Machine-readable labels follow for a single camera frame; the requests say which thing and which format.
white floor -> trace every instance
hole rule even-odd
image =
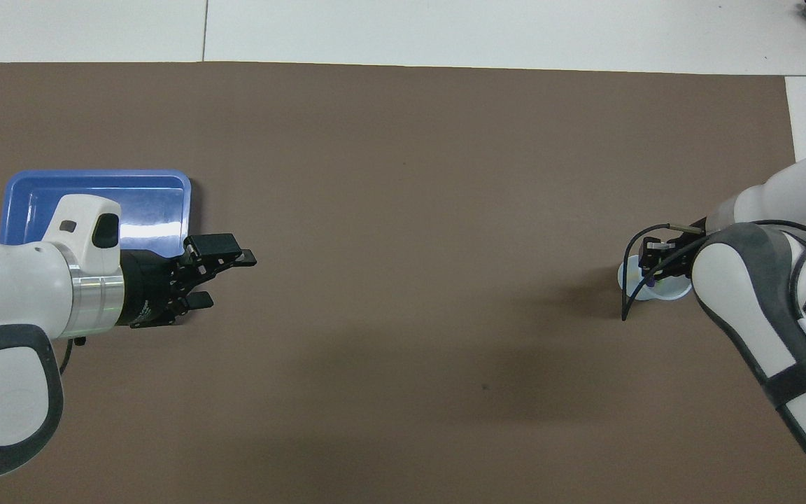
[[[786,77],[806,156],[802,0],[0,0],[0,62],[286,61]]]

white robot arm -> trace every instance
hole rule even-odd
[[[256,264],[230,234],[191,236],[176,258],[121,250],[119,221],[111,200],[65,195],[41,241],[0,245],[0,475],[39,453],[61,418],[51,340],[169,325],[213,305],[195,286]]]
[[[646,280],[691,278],[698,303],[806,453],[806,159],[695,226],[704,235],[642,251]]]

brown mat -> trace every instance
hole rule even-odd
[[[0,64],[0,210],[22,169],[179,169],[260,261],[74,351],[0,502],[806,502],[695,300],[622,323],[615,281],[792,162],[780,77]]]

blue tray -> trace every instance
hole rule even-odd
[[[183,252],[192,184],[175,169],[58,169],[22,171],[8,182],[0,243],[38,242],[63,195],[98,195],[121,206],[120,246],[165,258]]]

black button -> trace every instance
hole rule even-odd
[[[120,230],[120,218],[115,213],[103,213],[99,215],[98,223],[95,223],[95,230],[92,232],[92,245],[99,249],[111,249],[118,245]]]

